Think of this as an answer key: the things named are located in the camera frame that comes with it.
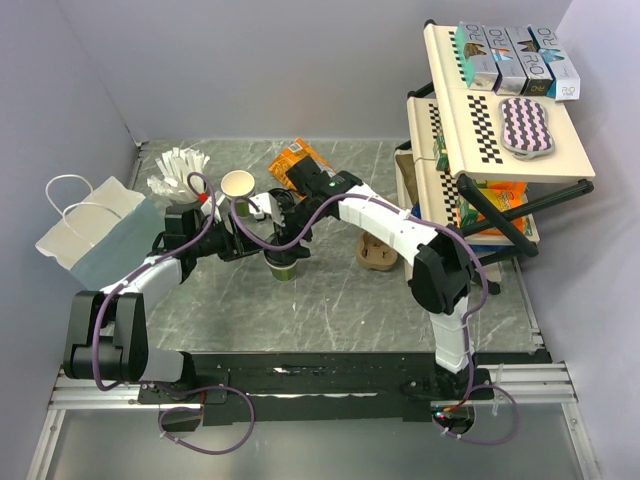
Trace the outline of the black cup lid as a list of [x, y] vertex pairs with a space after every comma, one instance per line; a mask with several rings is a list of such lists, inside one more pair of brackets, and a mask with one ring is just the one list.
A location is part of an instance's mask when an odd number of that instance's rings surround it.
[[264, 250], [263, 253], [266, 262], [271, 267], [290, 268], [298, 260], [298, 256], [295, 253], [291, 252]]

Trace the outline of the green paper coffee cup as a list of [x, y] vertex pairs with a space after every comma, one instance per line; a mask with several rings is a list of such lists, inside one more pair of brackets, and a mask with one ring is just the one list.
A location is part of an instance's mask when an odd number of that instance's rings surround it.
[[267, 262], [266, 264], [269, 267], [269, 270], [271, 271], [272, 276], [278, 281], [281, 281], [281, 282], [291, 281], [291, 280], [294, 280], [297, 276], [298, 260], [290, 268], [277, 268], [277, 267], [271, 267]]

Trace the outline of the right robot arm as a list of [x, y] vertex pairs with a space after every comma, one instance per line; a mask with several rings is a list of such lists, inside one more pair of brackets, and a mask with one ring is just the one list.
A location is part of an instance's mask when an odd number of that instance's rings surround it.
[[472, 250], [452, 227], [438, 228], [394, 206], [361, 179], [347, 171], [331, 173], [309, 157], [286, 173], [298, 202], [278, 202], [269, 193], [251, 197], [254, 217], [268, 217], [274, 232], [266, 240], [252, 240], [270, 265], [286, 268], [307, 258], [312, 227], [325, 218], [354, 225], [382, 241], [411, 267], [412, 296], [428, 311], [436, 341], [438, 390], [459, 398], [469, 390], [467, 367], [473, 353], [468, 337], [468, 297], [474, 264]]

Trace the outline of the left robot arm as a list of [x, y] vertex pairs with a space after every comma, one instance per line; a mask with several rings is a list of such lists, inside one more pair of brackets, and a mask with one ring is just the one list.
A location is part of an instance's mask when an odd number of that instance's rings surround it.
[[112, 286], [73, 298], [65, 375], [94, 380], [103, 390], [125, 382], [160, 383], [172, 400], [191, 399], [198, 387], [192, 356], [151, 347], [147, 316], [189, 277], [200, 258], [229, 262], [260, 251], [234, 222], [218, 221], [196, 204], [167, 207], [164, 228], [141, 266]]

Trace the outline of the stack of black cup lids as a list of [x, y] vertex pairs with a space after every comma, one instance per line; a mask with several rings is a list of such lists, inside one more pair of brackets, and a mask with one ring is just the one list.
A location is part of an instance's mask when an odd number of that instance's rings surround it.
[[281, 210], [287, 210], [296, 205], [296, 198], [294, 191], [287, 188], [272, 188], [268, 193], [275, 199]]

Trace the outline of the white wrapped straws bundle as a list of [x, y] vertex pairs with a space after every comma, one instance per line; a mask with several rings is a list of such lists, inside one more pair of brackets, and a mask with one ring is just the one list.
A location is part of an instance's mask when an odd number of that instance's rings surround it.
[[192, 148], [173, 148], [163, 152], [155, 159], [161, 175], [152, 175], [147, 179], [147, 186], [159, 196], [175, 203], [194, 203], [206, 201], [209, 197], [204, 180], [192, 173], [204, 174], [204, 167], [210, 161], [210, 156]]

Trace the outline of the stack of green paper cups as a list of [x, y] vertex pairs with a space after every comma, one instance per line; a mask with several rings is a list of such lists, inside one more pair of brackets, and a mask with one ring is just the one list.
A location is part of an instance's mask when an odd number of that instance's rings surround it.
[[235, 211], [241, 218], [250, 216], [249, 204], [240, 197], [250, 198], [254, 195], [256, 182], [251, 173], [245, 170], [234, 170], [221, 180], [221, 190], [229, 203], [237, 200]]

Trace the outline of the brown cardboard cup carrier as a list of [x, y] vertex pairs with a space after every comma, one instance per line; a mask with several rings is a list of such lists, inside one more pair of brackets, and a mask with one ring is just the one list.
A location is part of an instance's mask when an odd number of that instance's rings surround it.
[[398, 260], [398, 253], [377, 237], [362, 231], [356, 247], [356, 260], [365, 269], [390, 271]]

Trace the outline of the blue white paper bag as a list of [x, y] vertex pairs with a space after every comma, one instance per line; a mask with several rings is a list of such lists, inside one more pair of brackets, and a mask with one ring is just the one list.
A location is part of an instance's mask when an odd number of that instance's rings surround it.
[[[80, 202], [59, 206], [50, 194], [57, 181], [76, 179], [89, 194]], [[137, 268], [164, 230], [162, 215], [145, 195], [127, 189], [111, 176], [93, 187], [76, 174], [58, 175], [46, 184], [45, 196], [60, 220], [35, 244], [86, 290], [99, 290]]]

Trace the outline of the orange snack bag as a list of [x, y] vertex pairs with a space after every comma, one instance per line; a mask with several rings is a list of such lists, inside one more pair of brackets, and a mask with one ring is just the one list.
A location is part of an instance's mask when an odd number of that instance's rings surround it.
[[310, 146], [300, 137], [289, 144], [276, 157], [276, 159], [268, 167], [268, 171], [285, 188], [294, 190], [294, 184], [288, 178], [286, 172], [307, 156], [311, 157], [321, 170], [325, 170], [331, 174], [335, 173], [335, 169], [333, 168], [333, 166], [324, 158], [322, 158], [312, 146]]

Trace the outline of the brown snack bag on shelf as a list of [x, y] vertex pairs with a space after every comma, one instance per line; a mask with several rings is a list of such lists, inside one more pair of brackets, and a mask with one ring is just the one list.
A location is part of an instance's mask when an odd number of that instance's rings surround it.
[[419, 203], [419, 192], [416, 180], [416, 172], [414, 166], [413, 153], [411, 150], [397, 149], [394, 153], [396, 165], [402, 175], [404, 187], [409, 196], [411, 206]]

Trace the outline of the green small box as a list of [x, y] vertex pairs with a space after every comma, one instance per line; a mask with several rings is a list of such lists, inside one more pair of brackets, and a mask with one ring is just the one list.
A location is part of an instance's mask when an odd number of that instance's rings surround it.
[[441, 172], [449, 171], [449, 158], [444, 135], [439, 133], [434, 139], [433, 145], [434, 158], [436, 161], [436, 170]]

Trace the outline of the beige black shelf rack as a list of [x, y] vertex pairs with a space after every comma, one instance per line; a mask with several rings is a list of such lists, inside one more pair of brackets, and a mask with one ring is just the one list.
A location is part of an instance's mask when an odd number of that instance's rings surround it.
[[[528, 197], [522, 206], [502, 212], [504, 222], [524, 216], [531, 221], [536, 212], [593, 191], [595, 173], [564, 106], [550, 99], [541, 102], [560, 140], [555, 152], [535, 161], [516, 159], [498, 138], [499, 96], [463, 85], [453, 27], [427, 22], [423, 34], [432, 80], [408, 95], [410, 138], [400, 148], [413, 153], [425, 219], [439, 224], [453, 222], [455, 200], [474, 195], [475, 180], [556, 185], [556, 190]], [[448, 151], [448, 172], [436, 170], [433, 145], [439, 133], [444, 135]]]

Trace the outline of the orange chip bag on shelf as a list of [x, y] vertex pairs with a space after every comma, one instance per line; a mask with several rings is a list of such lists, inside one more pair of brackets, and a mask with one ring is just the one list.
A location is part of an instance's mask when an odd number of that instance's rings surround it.
[[[478, 189], [501, 212], [523, 205], [526, 201], [526, 182], [494, 182], [481, 183]], [[532, 234], [532, 227], [528, 217], [520, 217], [512, 221], [518, 230], [525, 234]], [[502, 235], [497, 228], [491, 228], [483, 232], [487, 235]]]

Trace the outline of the pink black striped sponge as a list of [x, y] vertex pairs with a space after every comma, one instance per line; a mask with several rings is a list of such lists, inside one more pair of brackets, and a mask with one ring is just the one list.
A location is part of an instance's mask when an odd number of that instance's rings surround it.
[[510, 97], [499, 103], [498, 112], [500, 144], [516, 159], [531, 161], [555, 151], [548, 113], [539, 102], [526, 97]]

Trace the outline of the teal silver box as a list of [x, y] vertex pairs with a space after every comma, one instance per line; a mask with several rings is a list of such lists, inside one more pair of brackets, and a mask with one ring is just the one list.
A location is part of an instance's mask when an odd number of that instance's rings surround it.
[[483, 26], [480, 23], [460, 22], [455, 42], [466, 86], [471, 90], [491, 91], [498, 79], [498, 69]]

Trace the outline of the silver blue box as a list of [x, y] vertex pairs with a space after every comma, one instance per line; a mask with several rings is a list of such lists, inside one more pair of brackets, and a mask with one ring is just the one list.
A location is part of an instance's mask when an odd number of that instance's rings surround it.
[[484, 26], [483, 29], [498, 70], [493, 91], [502, 96], [520, 95], [525, 87], [527, 76], [507, 35], [506, 28]]

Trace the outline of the black silver box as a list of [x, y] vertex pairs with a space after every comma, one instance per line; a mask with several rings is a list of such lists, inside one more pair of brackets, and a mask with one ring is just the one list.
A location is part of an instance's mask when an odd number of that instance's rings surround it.
[[523, 96], [546, 96], [554, 78], [526, 27], [507, 27], [506, 33], [526, 75]]

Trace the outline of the white blue box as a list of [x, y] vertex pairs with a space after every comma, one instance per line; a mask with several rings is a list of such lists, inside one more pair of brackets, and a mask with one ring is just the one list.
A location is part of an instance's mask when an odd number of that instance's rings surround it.
[[557, 102], [578, 100], [581, 93], [580, 76], [556, 33], [548, 27], [533, 25], [529, 25], [528, 30], [538, 54], [553, 77], [546, 96]]

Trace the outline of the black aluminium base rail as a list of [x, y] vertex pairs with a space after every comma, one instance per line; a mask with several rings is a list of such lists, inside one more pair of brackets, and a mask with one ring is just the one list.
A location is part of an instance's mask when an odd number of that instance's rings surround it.
[[259, 352], [183, 354], [150, 362], [141, 377], [108, 369], [99, 389], [88, 365], [58, 375], [52, 410], [195, 409], [205, 425], [399, 418], [429, 422], [466, 407], [573, 403], [567, 367], [546, 350], [481, 353], [451, 373], [432, 353]]

